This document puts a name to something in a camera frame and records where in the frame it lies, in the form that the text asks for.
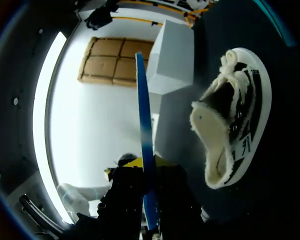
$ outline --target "white box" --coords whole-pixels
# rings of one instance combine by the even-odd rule
[[[166,20],[151,49],[146,77],[149,93],[164,95],[194,80],[194,31]]]

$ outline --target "white wall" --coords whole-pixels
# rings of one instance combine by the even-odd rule
[[[83,12],[82,18],[85,19],[84,14],[89,15],[89,12]],[[130,17],[134,17],[133,13],[140,17],[138,10],[131,10]],[[156,21],[153,12],[148,15],[148,19]],[[105,168],[115,167],[115,161],[124,153],[141,155],[136,89],[77,81],[91,37],[154,41],[160,28],[145,22],[114,19],[97,31],[86,28],[83,21],[75,31],[60,63],[52,94],[51,152],[60,183],[78,187],[104,186],[107,184]],[[161,96],[153,94],[150,98],[152,111],[158,113]]]

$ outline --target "yellow part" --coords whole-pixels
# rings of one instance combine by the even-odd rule
[[[155,165],[157,167],[162,167],[162,166],[172,166],[173,164],[167,163],[163,158],[154,155],[153,156],[155,158]],[[124,165],[124,167],[128,167],[128,168],[133,168],[133,167],[138,167],[138,168],[142,168],[143,164],[142,164],[142,157],[138,157],[137,159],[133,160],[132,162],[127,163],[126,165]]]

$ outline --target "shoe sole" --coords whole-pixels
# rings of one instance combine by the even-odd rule
[[[238,182],[248,170],[248,167],[255,155],[260,139],[267,125],[267,121],[270,114],[271,103],[272,103],[272,89],[271,82],[266,67],[260,60],[260,58],[252,51],[246,48],[234,48],[232,49],[237,54],[238,62],[247,64],[248,66],[259,70],[261,79],[261,90],[262,90],[262,107],[260,112],[259,122],[254,134],[253,141],[251,143],[251,152],[244,158],[241,165],[232,176],[232,178],[224,185],[230,186]]]

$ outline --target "led light strip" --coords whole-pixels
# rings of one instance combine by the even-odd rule
[[[45,113],[46,102],[48,96],[48,89],[51,77],[57,63],[59,54],[66,42],[67,38],[59,32],[55,37],[42,66],[38,83],[35,90],[34,104],[33,104],[33,141],[36,161],[42,177],[43,184],[46,191],[60,214],[61,218],[73,224],[72,219],[68,215],[55,187],[50,168],[48,163],[48,156],[46,151],[46,138],[45,138]]]

